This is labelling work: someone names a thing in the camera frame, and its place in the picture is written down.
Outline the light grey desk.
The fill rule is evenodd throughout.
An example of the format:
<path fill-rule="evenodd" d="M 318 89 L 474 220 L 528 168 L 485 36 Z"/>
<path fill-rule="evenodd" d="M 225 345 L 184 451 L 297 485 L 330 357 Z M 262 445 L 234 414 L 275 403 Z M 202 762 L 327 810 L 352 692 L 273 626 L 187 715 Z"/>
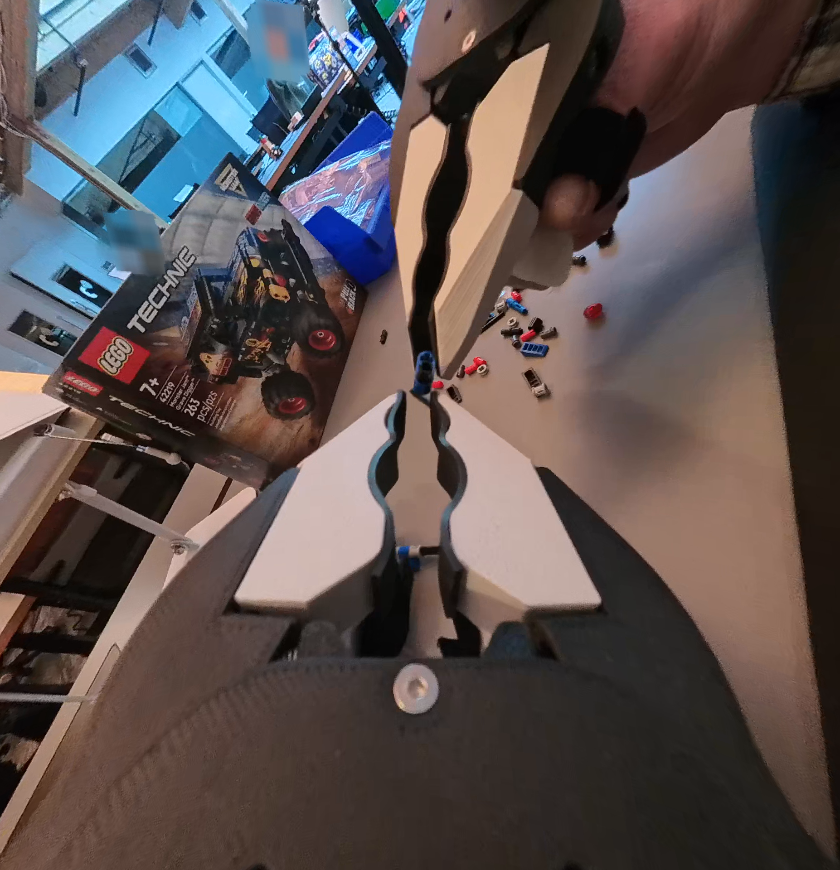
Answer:
<path fill-rule="evenodd" d="M 469 351 L 465 408 L 551 469 L 665 580 L 723 666 L 805 829 L 836 855 L 791 468 L 755 214 L 752 115 L 631 184 L 615 244 L 527 295 L 525 360 Z M 601 303 L 604 319 L 583 310 Z M 545 383 L 551 395 L 532 388 Z"/>

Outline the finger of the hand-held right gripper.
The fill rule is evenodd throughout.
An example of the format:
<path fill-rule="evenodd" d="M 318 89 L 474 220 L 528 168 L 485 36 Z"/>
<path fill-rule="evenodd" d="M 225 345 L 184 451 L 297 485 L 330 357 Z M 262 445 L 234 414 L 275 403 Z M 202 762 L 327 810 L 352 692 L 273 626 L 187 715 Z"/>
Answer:
<path fill-rule="evenodd" d="M 465 357 L 476 331 L 473 117 L 431 114 L 408 132 L 394 216 L 397 265 L 412 353 Z"/>
<path fill-rule="evenodd" d="M 445 378 L 462 364 L 534 232 L 539 210 L 515 178 L 548 51 L 544 44 L 513 61 L 469 125 L 469 181 L 448 234 L 433 310 L 436 359 Z"/>

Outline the long office desk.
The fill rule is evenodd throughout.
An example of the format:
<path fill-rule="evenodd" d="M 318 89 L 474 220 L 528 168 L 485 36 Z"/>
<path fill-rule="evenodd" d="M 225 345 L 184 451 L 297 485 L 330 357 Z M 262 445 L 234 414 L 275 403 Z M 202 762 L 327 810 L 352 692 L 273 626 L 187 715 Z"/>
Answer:
<path fill-rule="evenodd" d="M 317 89 L 306 112 L 282 143 L 279 156 L 272 157 L 261 146 L 252 159 L 258 160 L 254 176 L 273 194 L 281 192 L 315 170 L 340 145 L 364 117 L 380 114 L 372 88 L 386 65 L 378 58 L 375 43 L 363 46 L 355 67 L 341 66 L 333 81 Z"/>

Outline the person's right hand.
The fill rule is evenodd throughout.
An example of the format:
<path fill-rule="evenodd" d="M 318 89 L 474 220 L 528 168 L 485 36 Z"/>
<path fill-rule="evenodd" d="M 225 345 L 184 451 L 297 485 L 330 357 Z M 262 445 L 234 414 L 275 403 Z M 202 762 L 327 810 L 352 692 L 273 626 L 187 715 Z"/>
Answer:
<path fill-rule="evenodd" d="M 666 164 L 723 116 L 802 100 L 783 93 L 822 2 L 623 2 L 625 29 L 597 103 L 643 112 L 647 132 L 627 180 Z"/>

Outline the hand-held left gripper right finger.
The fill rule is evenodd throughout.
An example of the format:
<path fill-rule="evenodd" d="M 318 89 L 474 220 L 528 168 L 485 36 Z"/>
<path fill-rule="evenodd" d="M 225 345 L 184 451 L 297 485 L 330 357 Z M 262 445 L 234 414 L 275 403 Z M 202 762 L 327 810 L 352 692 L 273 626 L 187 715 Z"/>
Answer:
<path fill-rule="evenodd" d="M 455 497 L 434 468 L 429 541 L 440 542 L 448 519 L 466 571 L 458 604 L 481 642 L 503 622 L 599 611 L 601 596 L 530 459 L 447 393 L 438 397 L 448 419 L 444 438 L 465 467 L 467 486 L 451 508 Z"/>

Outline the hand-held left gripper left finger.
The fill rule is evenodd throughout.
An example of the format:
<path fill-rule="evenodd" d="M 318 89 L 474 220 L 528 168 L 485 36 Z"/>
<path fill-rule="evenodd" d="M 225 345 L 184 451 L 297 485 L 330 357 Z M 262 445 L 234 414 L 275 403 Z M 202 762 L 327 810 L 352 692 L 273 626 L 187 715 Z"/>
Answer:
<path fill-rule="evenodd" d="M 399 477 L 407 395 L 367 411 L 298 471 L 235 592 L 245 611 L 327 622 L 365 656 L 396 656 L 409 623 L 386 496 Z"/>

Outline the blue storage bin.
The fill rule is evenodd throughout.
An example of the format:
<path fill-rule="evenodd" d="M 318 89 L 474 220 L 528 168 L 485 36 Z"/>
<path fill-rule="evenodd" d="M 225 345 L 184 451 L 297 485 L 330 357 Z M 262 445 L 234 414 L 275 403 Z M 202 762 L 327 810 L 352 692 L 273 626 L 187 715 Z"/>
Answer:
<path fill-rule="evenodd" d="M 391 139 L 392 144 L 392 136 L 393 130 L 387 121 L 379 114 L 369 114 L 318 168 L 325 167 L 336 159 L 346 157 L 358 150 L 379 144 L 388 138 Z M 307 223 L 302 224 L 335 260 L 363 285 L 382 277 L 393 266 L 395 239 L 391 218 L 390 185 L 382 210 L 372 224 L 371 232 L 361 230 L 329 207 L 320 209 Z"/>

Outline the person's right forearm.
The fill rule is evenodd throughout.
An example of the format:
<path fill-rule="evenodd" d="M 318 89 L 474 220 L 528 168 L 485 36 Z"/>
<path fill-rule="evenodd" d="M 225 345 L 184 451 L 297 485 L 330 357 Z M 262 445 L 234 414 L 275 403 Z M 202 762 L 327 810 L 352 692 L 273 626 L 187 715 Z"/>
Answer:
<path fill-rule="evenodd" d="M 840 1 L 822 1 L 805 24 L 781 78 L 762 103 L 814 97 L 839 86 Z"/>

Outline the toy set box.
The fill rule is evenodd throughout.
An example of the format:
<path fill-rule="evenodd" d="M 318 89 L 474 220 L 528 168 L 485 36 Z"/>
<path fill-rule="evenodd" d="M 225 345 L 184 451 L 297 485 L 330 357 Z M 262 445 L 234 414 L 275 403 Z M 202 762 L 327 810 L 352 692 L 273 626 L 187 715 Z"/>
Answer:
<path fill-rule="evenodd" d="M 233 154 L 43 392 L 256 490 L 320 444 L 368 297 Z"/>

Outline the clear plastic bag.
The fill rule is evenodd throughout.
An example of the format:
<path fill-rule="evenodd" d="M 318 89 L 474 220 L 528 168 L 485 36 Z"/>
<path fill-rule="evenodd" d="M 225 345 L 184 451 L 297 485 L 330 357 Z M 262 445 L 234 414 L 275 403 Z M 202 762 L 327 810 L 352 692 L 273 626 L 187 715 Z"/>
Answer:
<path fill-rule="evenodd" d="M 338 158 L 289 185 L 279 201 L 301 223 L 329 207 L 371 232 L 389 192 L 391 139 Z"/>

